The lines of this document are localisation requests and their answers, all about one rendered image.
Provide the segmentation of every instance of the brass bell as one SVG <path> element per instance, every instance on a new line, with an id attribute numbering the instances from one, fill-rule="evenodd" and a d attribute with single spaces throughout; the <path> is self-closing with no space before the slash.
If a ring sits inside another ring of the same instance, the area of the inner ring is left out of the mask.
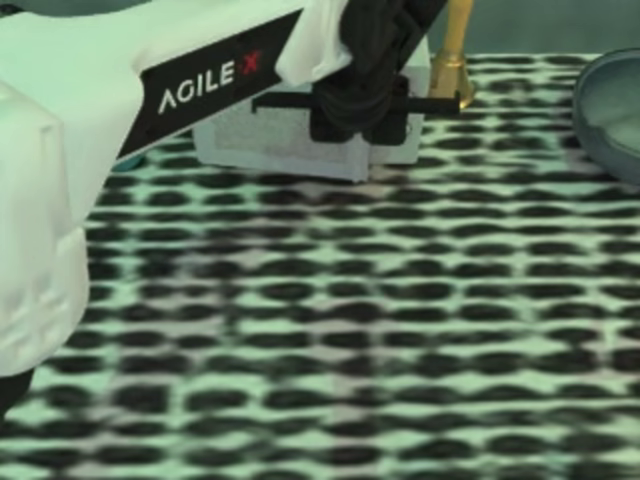
<path id="1" fill-rule="evenodd" d="M 449 0 L 447 32 L 442 48 L 431 62 L 430 98 L 454 98 L 460 94 L 460 108 L 473 101 L 475 88 L 469 80 L 464 40 L 473 0 Z"/>

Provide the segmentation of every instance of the gray bowl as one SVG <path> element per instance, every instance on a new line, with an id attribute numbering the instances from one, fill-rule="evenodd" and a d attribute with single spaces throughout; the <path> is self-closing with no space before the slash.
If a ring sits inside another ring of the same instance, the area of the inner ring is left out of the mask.
<path id="1" fill-rule="evenodd" d="M 640 185 L 640 49 L 608 53 L 583 70 L 573 96 L 573 124 L 596 164 Z"/>

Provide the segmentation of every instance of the white robotic arm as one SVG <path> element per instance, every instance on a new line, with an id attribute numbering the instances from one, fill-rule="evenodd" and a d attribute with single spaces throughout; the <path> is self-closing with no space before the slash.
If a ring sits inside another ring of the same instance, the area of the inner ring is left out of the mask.
<path id="1" fill-rule="evenodd" d="M 0 377 L 41 363 L 82 318 L 83 222 L 115 160 L 281 77 L 304 83 L 343 68 L 339 41 L 327 51 L 308 29 L 320 12 L 337 38 L 346 1 L 155 0 L 0 20 Z M 304 58 L 320 63 L 303 71 Z"/>

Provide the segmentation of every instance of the patterned tablecloth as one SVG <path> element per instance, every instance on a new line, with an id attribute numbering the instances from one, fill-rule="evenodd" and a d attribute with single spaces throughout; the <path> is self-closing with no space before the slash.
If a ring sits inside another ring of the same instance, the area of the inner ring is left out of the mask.
<path id="1" fill-rule="evenodd" d="M 473 58 L 473 108 L 367 185 L 188 137 L 114 174 L 0 478 L 640 478 L 640 197 L 573 168 L 586 60 Z"/>

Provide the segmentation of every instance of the red x letter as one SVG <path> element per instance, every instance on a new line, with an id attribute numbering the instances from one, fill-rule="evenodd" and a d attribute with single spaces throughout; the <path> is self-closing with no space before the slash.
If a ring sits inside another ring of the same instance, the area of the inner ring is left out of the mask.
<path id="1" fill-rule="evenodd" d="M 260 51 L 256 50 L 244 56 L 244 68 L 242 70 L 243 75 L 248 75 L 258 71 L 258 59 L 260 58 Z"/>

